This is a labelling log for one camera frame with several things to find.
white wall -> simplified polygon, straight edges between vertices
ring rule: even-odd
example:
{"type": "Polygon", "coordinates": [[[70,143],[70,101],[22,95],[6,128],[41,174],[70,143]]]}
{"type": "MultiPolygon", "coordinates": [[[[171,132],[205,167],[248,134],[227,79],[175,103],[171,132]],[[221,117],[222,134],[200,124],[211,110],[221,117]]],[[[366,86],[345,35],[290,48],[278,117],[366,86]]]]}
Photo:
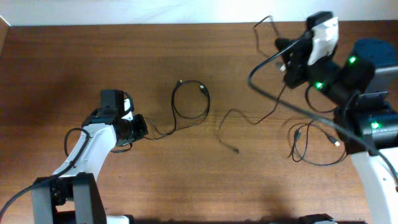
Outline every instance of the white wall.
{"type": "Polygon", "coordinates": [[[340,20],[398,19],[398,0],[0,0],[12,26],[303,21],[320,10],[340,20]]]}

wooden tabletop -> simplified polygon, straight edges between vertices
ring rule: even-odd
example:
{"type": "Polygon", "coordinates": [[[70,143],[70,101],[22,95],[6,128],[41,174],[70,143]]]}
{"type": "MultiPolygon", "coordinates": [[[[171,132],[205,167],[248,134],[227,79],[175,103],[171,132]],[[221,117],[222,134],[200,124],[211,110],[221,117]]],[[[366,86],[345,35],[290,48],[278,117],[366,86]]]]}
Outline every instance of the wooden tabletop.
{"type": "MultiPolygon", "coordinates": [[[[327,213],[337,220],[371,222],[363,186],[350,159],[315,167],[287,158],[287,131],[305,121],[284,107],[257,126],[233,114],[216,138],[230,108],[259,119],[274,102],[246,84],[264,57],[256,51],[253,24],[120,25],[11,27],[0,58],[0,204],[50,175],[64,160],[63,138],[100,105],[100,90],[120,89],[134,100],[135,113],[152,118],[163,131],[173,127],[171,92],[178,80],[199,80],[211,95],[209,117],[199,125],[162,139],[140,140],[125,154],[110,154],[98,177],[106,213],[136,218],[192,221],[242,221],[327,213]]],[[[277,23],[281,35],[298,37],[304,23],[277,23]]],[[[342,64],[359,38],[376,37],[398,49],[398,22],[340,22],[335,60],[342,64]]],[[[269,24],[259,27],[260,46],[276,52],[269,24]]],[[[263,68],[255,82],[278,94],[283,73],[263,68]]],[[[308,109],[306,85],[287,89],[282,98],[308,109]]],[[[390,102],[398,106],[398,83],[390,102]]],[[[334,105],[311,91],[320,109],[334,105]]],[[[179,110],[200,113],[206,100],[197,85],[182,87],[179,110]]],[[[178,120],[178,125],[191,121],[178,120]]],[[[149,136],[154,136],[149,125],[149,136]]],[[[77,134],[71,137],[69,147],[77,134]]],[[[308,159],[331,162],[336,148],[310,131],[308,159]]],[[[33,223],[30,193],[3,218],[33,223]]]]}

wooden table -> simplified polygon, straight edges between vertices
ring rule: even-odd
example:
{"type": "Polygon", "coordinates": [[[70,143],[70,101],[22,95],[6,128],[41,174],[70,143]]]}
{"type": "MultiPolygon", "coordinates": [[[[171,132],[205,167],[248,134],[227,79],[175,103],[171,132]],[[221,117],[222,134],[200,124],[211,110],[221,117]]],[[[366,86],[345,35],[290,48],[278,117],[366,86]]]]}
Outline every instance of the wooden table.
{"type": "MultiPolygon", "coordinates": [[[[0,59],[1,206],[65,160],[63,137],[99,107],[100,90],[130,93],[136,113],[169,130],[172,89],[177,80],[196,79],[211,94],[208,119],[160,141],[138,141],[125,154],[110,154],[98,177],[107,214],[242,221],[327,213],[337,220],[370,222],[363,186],[349,159],[333,167],[315,167],[287,158],[287,130],[303,121],[299,114],[279,107],[255,127],[235,114],[227,120],[222,138],[241,152],[218,143],[218,125],[230,108],[242,109],[254,120],[274,105],[246,85],[251,69],[264,60],[256,52],[252,25],[11,27],[0,59]]],[[[300,22],[277,26],[289,38],[304,30],[300,22]]],[[[398,49],[397,26],[396,21],[341,22],[335,60],[343,63],[362,37],[384,39],[398,49]]],[[[273,54],[271,28],[262,24],[259,30],[261,49],[273,54]]],[[[277,94],[282,77],[270,65],[259,71],[255,82],[277,94]]],[[[397,84],[389,97],[396,108],[397,84]]],[[[282,98],[308,108],[305,88],[286,90],[282,98]]],[[[315,91],[310,97],[320,109],[333,107],[315,91]]],[[[183,113],[198,113],[205,103],[195,85],[178,91],[177,106],[183,113]]],[[[338,158],[342,147],[335,148],[316,130],[310,134],[308,159],[338,158]]],[[[10,207],[3,223],[32,222],[28,193],[10,207]]]]}

brown wood surface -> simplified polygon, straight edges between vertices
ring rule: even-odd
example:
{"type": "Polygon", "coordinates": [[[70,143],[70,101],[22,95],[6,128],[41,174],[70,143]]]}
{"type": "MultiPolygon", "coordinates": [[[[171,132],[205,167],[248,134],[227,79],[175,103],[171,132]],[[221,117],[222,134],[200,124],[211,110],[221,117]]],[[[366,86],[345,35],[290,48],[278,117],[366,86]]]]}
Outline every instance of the brown wood surface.
{"type": "MultiPolygon", "coordinates": [[[[264,59],[256,52],[252,25],[11,27],[0,59],[0,204],[65,160],[63,137],[99,106],[100,90],[127,91],[136,113],[169,130],[172,89],[177,80],[196,79],[211,94],[208,119],[160,141],[138,141],[125,154],[110,154],[98,177],[107,214],[241,221],[328,213],[337,220],[371,222],[349,159],[314,167],[287,158],[287,130],[302,121],[299,114],[280,107],[255,127],[234,114],[222,136],[241,153],[218,143],[218,125],[230,108],[258,119],[274,105],[246,85],[251,69],[264,59]]],[[[299,22],[277,26],[290,38],[304,29],[299,22]]],[[[397,48],[397,26],[396,21],[341,22],[336,61],[343,63],[362,37],[384,39],[397,48]]],[[[262,24],[259,35],[262,50],[274,53],[271,28],[262,24]]],[[[282,77],[270,65],[255,81],[278,94],[282,77]]],[[[397,84],[389,97],[395,107],[397,84]]],[[[308,108],[304,89],[286,90],[282,98],[308,108]]],[[[320,109],[333,107],[315,91],[310,97],[320,109]]],[[[177,106],[183,113],[199,113],[205,99],[197,86],[185,86],[177,106]]],[[[335,148],[316,130],[310,134],[308,159],[338,158],[342,147],[335,148]]],[[[29,193],[10,207],[3,223],[32,222],[29,193]]]]}
{"type": "Polygon", "coordinates": [[[8,28],[9,28],[8,23],[2,17],[0,17],[0,56],[1,56],[2,48],[6,41],[8,28]]]}

green light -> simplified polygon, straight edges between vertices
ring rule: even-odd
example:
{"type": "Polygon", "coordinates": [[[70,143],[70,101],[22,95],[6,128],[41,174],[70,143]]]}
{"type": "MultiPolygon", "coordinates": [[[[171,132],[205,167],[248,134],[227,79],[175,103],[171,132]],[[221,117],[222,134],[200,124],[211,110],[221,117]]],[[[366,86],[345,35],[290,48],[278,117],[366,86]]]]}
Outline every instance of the green light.
{"type": "Polygon", "coordinates": [[[349,58],[349,62],[350,63],[354,63],[355,61],[356,61],[356,57],[355,56],[352,56],[352,57],[349,58]]]}
{"type": "Polygon", "coordinates": [[[322,87],[323,87],[323,83],[320,83],[320,82],[315,83],[315,88],[322,89],[322,87]]]}
{"type": "Polygon", "coordinates": [[[372,129],[377,129],[377,128],[380,128],[380,124],[377,122],[372,122],[371,127],[372,127],[372,129]]]}

